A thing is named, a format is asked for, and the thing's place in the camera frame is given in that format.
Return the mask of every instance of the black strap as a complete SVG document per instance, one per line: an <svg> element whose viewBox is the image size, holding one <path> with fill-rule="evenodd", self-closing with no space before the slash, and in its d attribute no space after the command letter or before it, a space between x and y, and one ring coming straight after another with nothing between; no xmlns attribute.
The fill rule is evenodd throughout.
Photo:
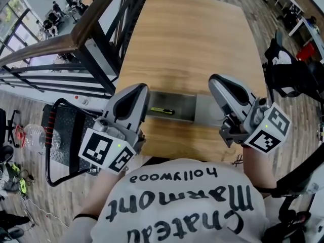
<svg viewBox="0 0 324 243"><path fill-rule="evenodd" d="M257 189L259 192L270 193L271 195L277 191L277 188L261 188L257 186L254 186L254 188Z"/></svg>
<svg viewBox="0 0 324 243"><path fill-rule="evenodd" d="M70 162L69 162L69 171L70 174L79 171L79 161L80 158L78 156L79 150L81 147L81 137L83 126L85 124L86 116L76 111L75 119L74 119L74 126L71 136L71 144L70 144Z"/></svg>
<svg viewBox="0 0 324 243"><path fill-rule="evenodd" d="M91 215L91 214L78 214L78 215L75 216L75 218L73 220L75 220L77 218L80 218L80 217L88 217L88 218L94 219L96 221L98 220L97 216Z"/></svg>

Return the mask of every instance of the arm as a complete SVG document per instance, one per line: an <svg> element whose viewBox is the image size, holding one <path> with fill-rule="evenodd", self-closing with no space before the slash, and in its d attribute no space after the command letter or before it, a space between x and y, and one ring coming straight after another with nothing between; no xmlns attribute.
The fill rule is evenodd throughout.
<svg viewBox="0 0 324 243"><path fill-rule="evenodd" d="M252 148L243 148L243 168L244 173L254 186L261 188L276 187L272 166L268 157L262 153ZM268 193L262 193L264 198L268 195Z"/></svg>
<svg viewBox="0 0 324 243"><path fill-rule="evenodd" d="M80 214L99 216L111 190L124 175L125 172L114 175L101 170L95 184L84 201Z"/></svg>
<svg viewBox="0 0 324 243"><path fill-rule="evenodd" d="M115 184L125 175L121 172L119 175L114 175L101 170L93 187L87 195L82 210L81 217L76 218L69 229L60 239L60 243L91 243L92 239L90 232L97 223L97 218L107 198L115 186Z"/></svg>

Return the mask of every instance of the desk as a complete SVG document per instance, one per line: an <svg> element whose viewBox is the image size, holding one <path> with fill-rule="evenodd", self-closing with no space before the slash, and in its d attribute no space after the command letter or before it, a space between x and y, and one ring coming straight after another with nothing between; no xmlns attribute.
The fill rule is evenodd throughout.
<svg viewBox="0 0 324 243"><path fill-rule="evenodd" d="M266 97L261 60L241 8L215 0L146 0L116 92L136 83L152 91L211 95L213 73L235 76ZM147 116L142 155L233 161L218 128Z"/></svg>
<svg viewBox="0 0 324 243"><path fill-rule="evenodd" d="M304 17L302 17L302 19L296 24L296 26L294 27L294 29L292 29L292 31L288 35L289 36L292 36L299 29L299 27L303 23L305 24L305 26L308 29L310 35L312 36L312 38L307 43L309 43L311 40L313 40L315 42L315 44L316 44L316 46L318 48L318 51L320 53L320 56L322 57L322 60L320 62L322 64L324 64L324 43L323 43L323 40L321 39L321 37L318 34L318 32L307 22L307 20Z"/></svg>
<svg viewBox="0 0 324 243"><path fill-rule="evenodd" d="M298 14L300 14L301 12L304 12L304 10L301 8L301 6L299 5L299 4L297 4L297 2L295 1L295 0L289 0L292 4L294 4L295 6L297 6L298 7L298 9L299 9L299 12L298 12ZM286 5L287 5L287 3L288 2L285 2L285 4L283 5L283 7L282 7L282 10L286 7Z"/></svg>
<svg viewBox="0 0 324 243"><path fill-rule="evenodd" d="M92 2L93 2L93 0L82 0L82 4L84 4L85 6L91 5Z"/></svg>

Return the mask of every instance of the yellow marker pen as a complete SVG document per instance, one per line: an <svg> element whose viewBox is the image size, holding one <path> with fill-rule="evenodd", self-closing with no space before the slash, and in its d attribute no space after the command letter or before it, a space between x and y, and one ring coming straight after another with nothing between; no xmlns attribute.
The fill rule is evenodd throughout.
<svg viewBox="0 0 324 243"><path fill-rule="evenodd" d="M168 110L168 109L157 108L157 107L152 107L151 108L151 111L162 112L162 113L170 114L170 115L175 114L175 111L174 110Z"/></svg>

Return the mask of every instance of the floor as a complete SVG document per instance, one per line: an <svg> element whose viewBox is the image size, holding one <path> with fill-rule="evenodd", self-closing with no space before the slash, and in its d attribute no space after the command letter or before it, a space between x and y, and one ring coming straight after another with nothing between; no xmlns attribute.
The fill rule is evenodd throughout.
<svg viewBox="0 0 324 243"><path fill-rule="evenodd" d="M268 4L262 0L221 1L238 5L243 9L263 62L265 61L263 53L269 46L276 29L283 32L283 45L293 54L298 51L298 45L288 37L283 25L276 20L280 10L274 7L274 1L271 0ZM316 150L318 144L316 130L319 119L316 113L318 103L307 96L281 98L276 93L275 100L293 122L287 142L270 157L275 176L279 179ZM6 110L8 116L11 116L14 109L21 110L21 119L16 122L22 125L40 124L43 106L44 104L40 102L0 92L0 108ZM51 212L63 223L69 225L73 216L80 210L83 199L89 192L95 177L91 175L79 176L52 188L46 183L45 158L43 156L19 148L15 150L14 159L35 177L35 183L28 189L30 199L41 209ZM56 162L52 162L51 167L52 176L61 177L68 173L67 167ZM299 198L294 203L295 207L301 210L307 209L308 204L309 198L307 197ZM66 229L58 219L38 210L30 201L23 201L19 194L11 195L5 201L1 201L0 206L1 209L17 215L23 215L23 210L28 209L34 216L38 226L30 230L28 230L28 225L22 226L28 231L25 232L20 242L58 242L59 236Z"/></svg>

